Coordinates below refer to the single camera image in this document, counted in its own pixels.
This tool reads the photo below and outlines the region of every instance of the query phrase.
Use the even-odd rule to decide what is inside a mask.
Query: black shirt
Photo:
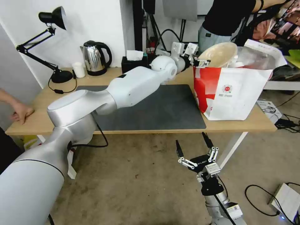
[[[256,0],[214,0],[202,26],[213,34],[231,36],[255,4]]]

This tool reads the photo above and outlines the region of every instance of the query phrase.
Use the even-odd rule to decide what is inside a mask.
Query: black tissue box
[[[127,60],[126,56],[123,56],[121,66],[122,66],[123,74],[129,70],[132,70],[135,67],[138,67],[138,66],[151,68],[148,65],[148,57],[147,56],[143,56],[142,60],[139,60],[139,61],[129,61],[129,60]]]

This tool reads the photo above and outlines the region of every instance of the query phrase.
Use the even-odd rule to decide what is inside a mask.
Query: white table leg
[[[46,137],[43,135],[37,135],[37,137],[41,140],[42,143],[44,143],[46,140]],[[76,174],[77,174],[76,171],[74,170],[74,168],[72,167],[73,154],[74,154],[74,152],[69,151],[68,156],[67,156],[68,163],[69,163],[68,176],[71,179],[75,179]]]
[[[235,150],[238,148],[238,146],[247,134],[248,132],[237,133],[231,138],[227,147],[224,149],[222,155],[219,157],[217,162],[221,169],[225,166],[227,161],[230,159],[232,154],[235,152]]]
[[[69,164],[69,169],[68,169],[68,176],[71,178],[71,179],[75,179],[76,177],[76,171],[74,170],[74,168],[72,167],[71,164]]]

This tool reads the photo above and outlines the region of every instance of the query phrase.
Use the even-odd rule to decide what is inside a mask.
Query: lamp base
[[[53,83],[65,83],[73,78],[73,74],[67,70],[54,70],[51,80]]]

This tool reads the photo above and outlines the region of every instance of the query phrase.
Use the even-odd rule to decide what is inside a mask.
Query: tissue
[[[129,61],[139,61],[142,60],[144,56],[144,52],[135,51],[135,50],[127,50],[126,58]]]

